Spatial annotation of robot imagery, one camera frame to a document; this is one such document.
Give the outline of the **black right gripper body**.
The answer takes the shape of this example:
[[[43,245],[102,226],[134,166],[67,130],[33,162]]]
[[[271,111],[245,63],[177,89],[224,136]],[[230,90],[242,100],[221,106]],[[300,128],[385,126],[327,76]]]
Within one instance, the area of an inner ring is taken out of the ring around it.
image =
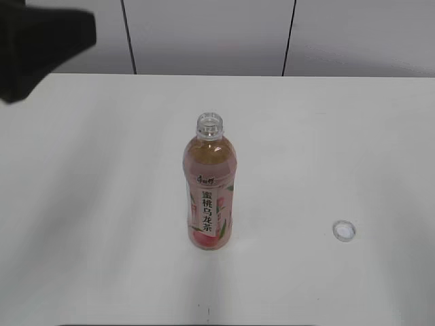
[[[97,42],[92,12],[1,2],[1,100],[16,103]]]

